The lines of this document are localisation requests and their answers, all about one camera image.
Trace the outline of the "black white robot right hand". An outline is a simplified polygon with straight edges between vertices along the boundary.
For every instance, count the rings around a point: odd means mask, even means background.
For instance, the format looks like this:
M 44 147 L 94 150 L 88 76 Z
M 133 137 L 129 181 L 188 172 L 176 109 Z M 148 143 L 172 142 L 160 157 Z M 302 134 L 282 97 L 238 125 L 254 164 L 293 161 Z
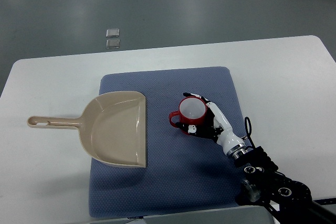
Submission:
M 228 119 L 214 102 L 194 93 L 184 92 L 183 95 L 184 97 L 199 97 L 207 106 L 204 124 L 197 126 L 196 133 L 186 135 L 213 140 L 222 147 L 227 157 L 231 157 L 234 160 L 248 152 L 248 146 L 244 143 L 244 140 L 233 132 L 233 128 Z

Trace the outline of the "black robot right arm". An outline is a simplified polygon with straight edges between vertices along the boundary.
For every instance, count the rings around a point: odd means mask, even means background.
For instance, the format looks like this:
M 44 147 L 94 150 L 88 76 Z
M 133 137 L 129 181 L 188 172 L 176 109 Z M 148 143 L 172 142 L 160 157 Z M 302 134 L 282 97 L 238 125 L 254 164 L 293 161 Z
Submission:
M 279 223 L 335 223 L 335 214 L 312 200 L 304 183 L 292 180 L 278 171 L 262 147 L 251 139 L 251 122 L 244 118 L 246 153 L 233 156 L 234 165 L 243 167 L 245 179 L 235 200 L 240 206 L 262 206 Z

